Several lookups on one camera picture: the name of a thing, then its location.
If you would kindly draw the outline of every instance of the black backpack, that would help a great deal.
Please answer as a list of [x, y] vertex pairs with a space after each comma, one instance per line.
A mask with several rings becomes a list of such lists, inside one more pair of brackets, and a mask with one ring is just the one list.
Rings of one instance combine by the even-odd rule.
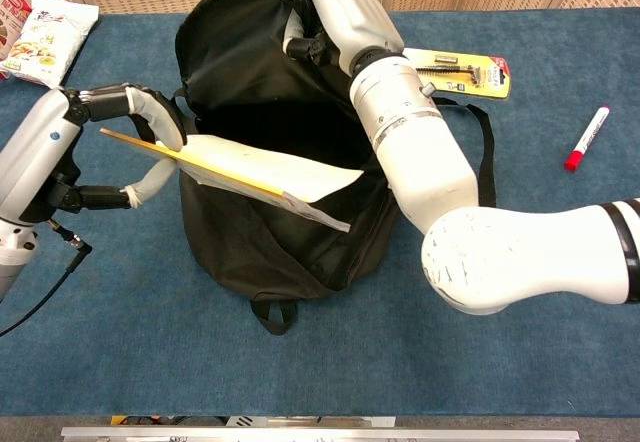
[[[399, 212], [349, 100], [349, 77], [335, 65], [283, 53], [292, 9], [305, 37], [322, 31], [311, 0], [202, 0], [175, 40], [179, 93], [195, 114], [187, 133], [364, 172], [311, 204], [351, 224], [348, 233], [180, 174], [184, 228], [197, 262], [217, 283], [248, 297], [256, 317], [278, 335], [294, 322], [296, 301], [337, 294], [376, 269]], [[480, 202], [495, 205], [489, 120], [467, 108], [485, 138]]]

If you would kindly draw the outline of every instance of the chip bag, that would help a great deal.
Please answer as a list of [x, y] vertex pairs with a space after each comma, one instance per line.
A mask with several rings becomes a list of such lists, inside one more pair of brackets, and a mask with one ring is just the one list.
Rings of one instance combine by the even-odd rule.
[[[25, 0], [0, 0], [0, 61], [9, 55], [30, 12]], [[0, 70], [0, 79], [4, 78], [6, 75]]]
[[66, 0], [31, 0], [31, 4], [33, 10], [0, 70], [54, 88], [98, 20], [99, 9]]

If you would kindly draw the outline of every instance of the red marker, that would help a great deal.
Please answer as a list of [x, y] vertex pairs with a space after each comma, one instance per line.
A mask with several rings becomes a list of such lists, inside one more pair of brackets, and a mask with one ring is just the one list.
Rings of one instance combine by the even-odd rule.
[[582, 137], [580, 137], [580, 140], [578, 141], [578, 144], [576, 145], [575, 149], [573, 149], [571, 154], [569, 154], [569, 157], [564, 163], [565, 169], [567, 169], [570, 172], [576, 171], [576, 169], [580, 165], [580, 162], [582, 162], [582, 157], [584, 157], [584, 153], [587, 151], [587, 149], [591, 145], [591, 142], [593, 142], [593, 138], [596, 136], [596, 134], [600, 130], [600, 127], [602, 127], [602, 124], [604, 124], [604, 121], [608, 115], [609, 115], [609, 106], [607, 105], [600, 107], [596, 111], [596, 114], [593, 116], [593, 119], [591, 119], [591, 122], [589, 122], [589, 125], [587, 125], [587, 128], [584, 131], [584, 134], [582, 134]]

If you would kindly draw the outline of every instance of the snack bag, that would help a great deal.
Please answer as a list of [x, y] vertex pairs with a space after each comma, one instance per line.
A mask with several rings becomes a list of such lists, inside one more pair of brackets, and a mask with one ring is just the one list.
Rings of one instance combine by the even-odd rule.
[[0, 70], [54, 88], [98, 20], [99, 9], [66, 0], [31, 0], [31, 5], [33, 10]]
[[[9, 55], [30, 12], [31, 7], [25, 0], [0, 0], [0, 61]], [[0, 79], [6, 78], [0, 70]]]

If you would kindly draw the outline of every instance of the blue carpet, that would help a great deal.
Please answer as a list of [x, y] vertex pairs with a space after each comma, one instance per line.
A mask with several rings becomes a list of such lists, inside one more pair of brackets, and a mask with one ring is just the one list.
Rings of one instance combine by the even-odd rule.
[[[104, 16], [66, 85], [124, 81], [170, 94], [183, 16]], [[489, 112], [498, 205], [549, 212], [640, 195], [640, 9], [395, 13], [406, 45], [500, 55], [506, 101]], [[0, 141], [42, 87], [0, 83]], [[598, 106], [611, 115], [579, 171], [562, 163]], [[463, 111], [443, 114], [472, 164], [482, 143]], [[105, 122], [132, 132], [125, 119]], [[124, 185], [152, 165], [86, 127], [81, 184]], [[23, 327], [0, 339], [0, 414], [640, 416], [640, 307], [572, 294], [478, 318], [450, 308], [400, 218], [380, 269], [348, 292], [300, 305], [284, 337], [218, 287], [184, 236], [177, 179], [138, 211], [59, 213], [94, 252]], [[40, 227], [41, 248], [0, 305], [21, 316], [73, 251]]]

